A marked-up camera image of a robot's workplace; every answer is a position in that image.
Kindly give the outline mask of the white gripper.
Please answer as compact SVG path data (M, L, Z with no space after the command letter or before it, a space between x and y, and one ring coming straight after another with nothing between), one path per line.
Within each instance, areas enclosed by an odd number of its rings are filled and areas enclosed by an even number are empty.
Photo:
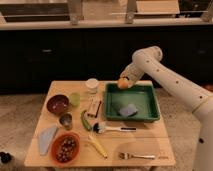
M120 78L127 78L129 80L129 86L133 86L137 81L137 69L132 66L127 66L121 73Z

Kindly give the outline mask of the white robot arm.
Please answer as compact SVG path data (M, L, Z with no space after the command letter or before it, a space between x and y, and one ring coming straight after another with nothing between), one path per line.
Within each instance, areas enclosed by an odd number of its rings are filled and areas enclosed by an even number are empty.
M193 171L213 171L213 92L162 65L162 57L158 46L136 50L132 62L120 74L118 87L132 87L146 73L182 101L201 123Z

